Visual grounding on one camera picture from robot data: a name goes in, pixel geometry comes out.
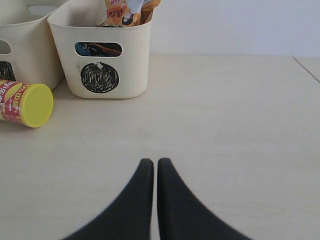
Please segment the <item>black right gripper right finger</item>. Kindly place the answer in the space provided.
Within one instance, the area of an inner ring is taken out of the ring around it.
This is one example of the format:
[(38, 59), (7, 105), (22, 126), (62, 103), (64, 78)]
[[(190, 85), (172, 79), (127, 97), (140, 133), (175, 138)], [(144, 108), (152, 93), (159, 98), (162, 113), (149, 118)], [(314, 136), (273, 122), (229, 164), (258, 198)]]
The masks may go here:
[(162, 240), (249, 239), (199, 201), (169, 158), (158, 161), (157, 215)]

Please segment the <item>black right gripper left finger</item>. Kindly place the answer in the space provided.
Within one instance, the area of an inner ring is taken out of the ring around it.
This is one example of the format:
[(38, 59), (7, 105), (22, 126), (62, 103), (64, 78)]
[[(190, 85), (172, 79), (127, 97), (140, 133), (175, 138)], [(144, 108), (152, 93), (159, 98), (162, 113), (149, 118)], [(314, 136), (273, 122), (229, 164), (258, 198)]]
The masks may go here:
[(140, 160), (114, 201), (66, 240), (149, 240), (154, 193), (154, 163)]

